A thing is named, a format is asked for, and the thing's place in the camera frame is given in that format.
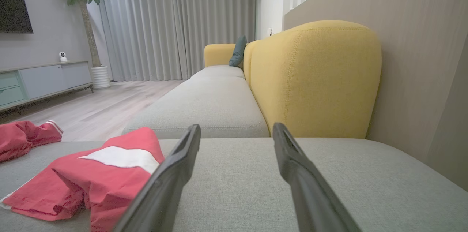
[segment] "tree trunk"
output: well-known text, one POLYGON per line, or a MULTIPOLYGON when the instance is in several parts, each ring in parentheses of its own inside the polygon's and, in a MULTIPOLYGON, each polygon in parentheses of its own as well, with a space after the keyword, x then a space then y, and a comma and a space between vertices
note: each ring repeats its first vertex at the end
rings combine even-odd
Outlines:
POLYGON ((85 30, 88 38, 89 50, 91 51, 93 67, 100 67, 101 61, 99 60, 99 54, 97 53, 96 41, 94 40, 93 28, 91 26, 91 21, 89 20, 89 12, 87 10, 87 3, 85 1, 80 1, 80 9, 82 10, 83 22, 85 23, 85 30))

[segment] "yellow sofa armrest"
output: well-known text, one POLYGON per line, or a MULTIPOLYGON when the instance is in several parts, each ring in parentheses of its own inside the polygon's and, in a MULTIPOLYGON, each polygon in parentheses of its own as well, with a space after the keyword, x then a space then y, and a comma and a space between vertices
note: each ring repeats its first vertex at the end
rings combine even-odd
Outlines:
POLYGON ((205 67, 229 64, 234 47, 235 44, 206 45, 204 50, 205 67))

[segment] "tv stand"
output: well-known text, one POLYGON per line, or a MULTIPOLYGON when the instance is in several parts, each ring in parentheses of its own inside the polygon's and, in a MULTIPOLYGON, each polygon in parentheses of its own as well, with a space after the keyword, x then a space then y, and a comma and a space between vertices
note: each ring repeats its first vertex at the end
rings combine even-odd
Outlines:
POLYGON ((88 61, 70 61, 0 70, 0 111, 68 91, 89 87, 94 93, 88 61))

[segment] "white plant pot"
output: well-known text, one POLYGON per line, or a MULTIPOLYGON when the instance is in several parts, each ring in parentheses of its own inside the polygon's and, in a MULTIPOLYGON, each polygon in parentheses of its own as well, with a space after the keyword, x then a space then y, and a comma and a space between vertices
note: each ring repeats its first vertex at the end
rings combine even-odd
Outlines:
POLYGON ((93 73, 93 88, 106 89, 110 87, 109 75, 107 74, 107 67, 92 67, 93 73))

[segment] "light wood floor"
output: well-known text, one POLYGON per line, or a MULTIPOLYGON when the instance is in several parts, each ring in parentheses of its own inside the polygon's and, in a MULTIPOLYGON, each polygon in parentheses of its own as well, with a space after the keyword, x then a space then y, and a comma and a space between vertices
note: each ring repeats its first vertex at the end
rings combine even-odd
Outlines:
POLYGON ((181 82, 112 82, 94 94, 84 90, 22 107, 22 115, 15 110, 0 113, 0 123, 30 120, 40 125, 54 120, 64 130, 64 142, 106 141, 119 136, 133 116, 181 82))

